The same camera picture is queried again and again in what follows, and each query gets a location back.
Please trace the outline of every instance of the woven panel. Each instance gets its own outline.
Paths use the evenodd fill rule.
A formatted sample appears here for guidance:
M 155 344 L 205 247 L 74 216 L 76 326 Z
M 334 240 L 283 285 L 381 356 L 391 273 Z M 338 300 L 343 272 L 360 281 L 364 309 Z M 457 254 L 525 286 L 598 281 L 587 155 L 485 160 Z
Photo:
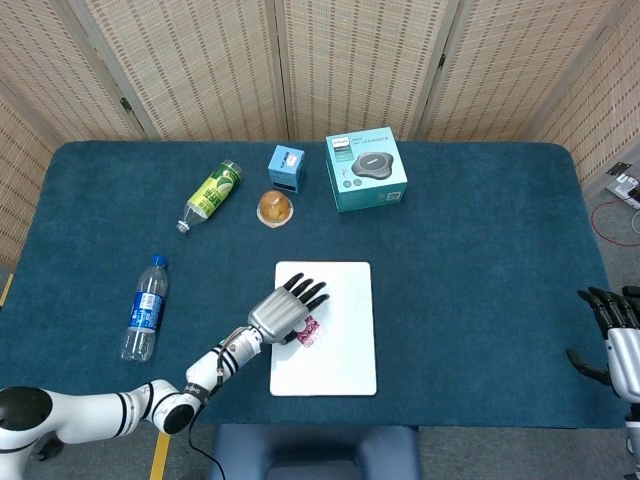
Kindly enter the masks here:
M 87 3 L 161 138 L 286 138 L 263 0 Z
M 564 145 L 581 182 L 640 141 L 640 2 L 612 29 L 536 139 Z
M 519 140 L 615 0 L 477 0 L 434 92 L 428 140 Z
M 0 0 L 0 78 L 64 140 L 138 139 L 46 1 Z
M 0 263 L 11 268 L 20 258 L 56 146 L 0 97 Z
M 380 126 L 406 139 L 446 3 L 284 0 L 297 139 Z

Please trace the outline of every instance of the blue chair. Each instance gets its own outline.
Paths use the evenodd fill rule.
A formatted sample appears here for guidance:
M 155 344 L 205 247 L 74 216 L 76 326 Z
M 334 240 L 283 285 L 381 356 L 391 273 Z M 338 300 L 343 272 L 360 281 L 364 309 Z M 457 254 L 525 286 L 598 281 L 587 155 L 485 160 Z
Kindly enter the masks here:
M 213 456 L 229 480 L 422 478 L 417 427 L 227 424 L 216 428 Z

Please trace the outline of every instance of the yellow tape line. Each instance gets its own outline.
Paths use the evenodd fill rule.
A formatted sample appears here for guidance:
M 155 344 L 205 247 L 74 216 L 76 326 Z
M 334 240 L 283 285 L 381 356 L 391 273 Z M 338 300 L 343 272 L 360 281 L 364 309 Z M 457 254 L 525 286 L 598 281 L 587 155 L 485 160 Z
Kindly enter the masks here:
M 151 475 L 149 476 L 149 480 L 162 480 L 164 477 L 164 466 L 167 463 L 170 439 L 171 437 L 166 433 L 158 434 L 156 453 L 153 455 L 153 463 L 151 464 Z
M 7 295 L 9 294 L 9 287 L 11 287 L 11 282 L 13 281 L 13 273 L 9 274 L 9 280 L 7 280 L 7 284 L 4 286 L 4 291 L 2 292 L 2 296 L 0 296 L 0 307 L 4 305 L 4 302 L 7 301 Z

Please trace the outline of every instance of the bottle label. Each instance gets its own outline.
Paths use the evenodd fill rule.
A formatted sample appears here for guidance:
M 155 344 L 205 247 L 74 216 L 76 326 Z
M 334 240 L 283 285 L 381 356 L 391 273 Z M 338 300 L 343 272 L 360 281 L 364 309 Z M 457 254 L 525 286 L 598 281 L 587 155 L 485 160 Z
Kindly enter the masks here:
M 235 170 L 227 165 L 220 165 L 191 195 L 189 202 L 202 209 L 209 218 L 239 181 L 240 177 Z
M 162 307 L 162 297 L 155 293 L 136 293 L 131 310 L 129 326 L 134 328 L 150 328 L 155 330 Z

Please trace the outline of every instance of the small package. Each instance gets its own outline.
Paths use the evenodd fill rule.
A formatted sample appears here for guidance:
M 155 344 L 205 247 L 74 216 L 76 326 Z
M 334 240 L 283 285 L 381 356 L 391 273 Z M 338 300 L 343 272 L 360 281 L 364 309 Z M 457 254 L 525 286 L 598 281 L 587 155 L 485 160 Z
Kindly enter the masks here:
M 304 152 L 276 146 L 269 162 L 269 178 L 276 188 L 298 192 L 304 175 Z
M 327 149 L 339 212 L 402 200 L 407 177 L 389 127 L 329 136 Z

